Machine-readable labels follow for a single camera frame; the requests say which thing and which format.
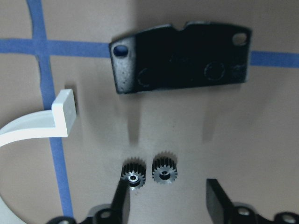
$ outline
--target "black metal bracket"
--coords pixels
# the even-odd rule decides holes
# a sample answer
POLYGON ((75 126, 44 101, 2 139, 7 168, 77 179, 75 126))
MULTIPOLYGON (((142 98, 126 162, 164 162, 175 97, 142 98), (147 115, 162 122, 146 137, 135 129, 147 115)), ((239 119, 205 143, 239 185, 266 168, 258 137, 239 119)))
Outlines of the black metal bracket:
POLYGON ((206 181, 206 207, 214 224, 299 224, 292 212, 278 213, 270 221, 248 206, 235 206, 216 179, 206 181))
POLYGON ((188 22, 162 25, 109 44, 117 93, 243 83, 251 30, 188 22))
MULTIPOLYGON (((130 212, 128 181, 119 181, 110 208, 101 209, 93 217, 87 217, 80 224, 126 224, 130 212)), ((56 217, 47 224, 77 224, 71 217, 56 217)))

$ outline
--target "small metal gear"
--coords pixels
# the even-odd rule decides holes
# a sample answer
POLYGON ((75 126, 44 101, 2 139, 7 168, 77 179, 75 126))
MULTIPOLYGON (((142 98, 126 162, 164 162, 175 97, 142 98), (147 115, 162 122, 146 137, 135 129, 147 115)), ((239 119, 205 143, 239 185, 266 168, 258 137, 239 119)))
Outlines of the small metal gear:
POLYGON ((122 167, 121 179, 129 181, 131 190, 138 189, 145 184, 145 167, 138 163, 128 163, 122 167))
POLYGON ((172 159, 162 157, 154 160, 152 166, 152 177, 157 183, 172 183, 175 181, 177 176, 177 165, 172 159))

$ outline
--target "blue painter's tape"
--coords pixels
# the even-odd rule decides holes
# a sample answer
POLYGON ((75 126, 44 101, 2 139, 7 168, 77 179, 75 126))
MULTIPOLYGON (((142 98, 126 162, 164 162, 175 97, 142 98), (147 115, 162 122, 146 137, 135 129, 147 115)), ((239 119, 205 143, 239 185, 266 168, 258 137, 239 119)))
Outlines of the blue painter's tape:
POLYGON ((43 6, 41 0, 27 0, 31 20, 32 20, 32 39, 47 39, 46 27, 43 19, 43 6))
POLYGON ((55 100, 54 83, 50 67, 49 56, 38 56, 37 58, 41 72, 41 92, 43 98, 43 106, 45 110, 50 110, 55 100))
POLYGON ((252 51, 250 65, 299 68, 299 54, 252 51))
MULTIPOLYGON (((43 6, 41 0, 27 0, 32 20, 32 49, 39 63, 41 73, 40 88, 45 110, 51 109, 55 100, 55 90, 48 53, 48 41, 43 19, 43 6)), ((50 138, 53 162, 55 167, 60 202, 64 216, 73 216, 70 188, 68 184, 64 149, 61 138, 50 138)))
POLYGON ((48 41, 50 55, 109 58, 108 43, 48 41))
POLYGON ((35 55, 36 51, 30 39, 3 39, 0 40, 0 53, 35 55))
POLYGON ((61 138, 50 138, 52 156, 55 164, 58 190, 61 200, 61 207, 64 216, 73 217, 72 206, 70 205, 71 194, 64 161, 64 149, 61 138))

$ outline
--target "beige surface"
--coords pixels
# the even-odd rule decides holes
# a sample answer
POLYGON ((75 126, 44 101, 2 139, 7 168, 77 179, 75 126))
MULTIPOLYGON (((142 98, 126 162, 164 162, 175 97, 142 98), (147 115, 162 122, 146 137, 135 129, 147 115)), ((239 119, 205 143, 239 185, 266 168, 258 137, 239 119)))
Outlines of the beige surface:
MULTIPOLYGON (((254 50, 299 52, 295 0, 44 0, 43 9, 49 39, 109 42, 157 24, 213 20, 252 27, 254 50)), ((212 177, 232 200, 252 204, 267 218, 299 213, 298 69, 250 67, 242 85, 119 96, 109 59, 52 56, 51 68, 56 94, 72 87, 77 100, 78 119, 63 144, 78 221, 112 200, 121 165, 131 156, 144 159, 148 170, 145 186, 131 195, 130 224, 210 224, 205 181, 212 177), (178 157, 178 179, 170 186, 150 177, 152 159, 162 151, 178 157)), ((1 56, 0 71, 1 92, 20 88, 1 95, 2 124, 42 107, 34 57, 1 56)), ((30 224, 61 215, 48 140, 5 146, 0 159, 0 194, 13 211, 30 224)))
POLYGON ((186 21, 253 28, 253 50, 299 52, 297 0, 44 0, 49 39, 110 42, 127 32, 186 21))
POLYGON ((0 38, 31 38, 32 25, 24 0, 0 0, 0 38))

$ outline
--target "curved white plastic piece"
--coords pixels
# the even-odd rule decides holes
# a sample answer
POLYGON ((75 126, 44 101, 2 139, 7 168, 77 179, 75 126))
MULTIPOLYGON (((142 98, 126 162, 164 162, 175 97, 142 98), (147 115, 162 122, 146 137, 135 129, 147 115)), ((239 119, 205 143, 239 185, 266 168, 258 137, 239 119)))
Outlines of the curved white plastic piece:
POLYGON ((26 224, 19 217, 17 217, 4 203, 0 197, 0 223, 1 224, 26 224))
POLYGON ((76 119, 73 90, 61 90, 52 110, 22 116, 0 129, 0 147, 23 139, 67 137, 76 119))

